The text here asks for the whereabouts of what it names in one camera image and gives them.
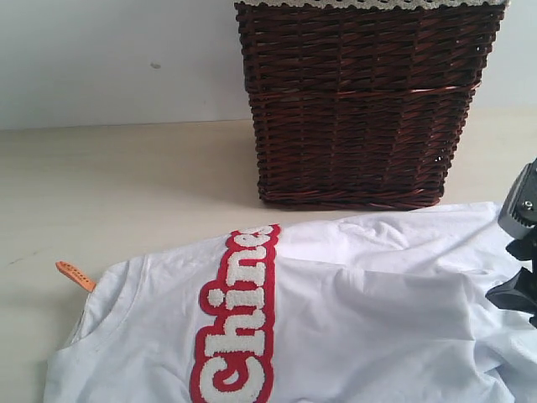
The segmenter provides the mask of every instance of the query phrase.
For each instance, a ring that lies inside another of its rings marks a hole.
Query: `wicker basket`
[[[261,199],[293,208],[436,204],[506,4],[247,3],[235,7]]]

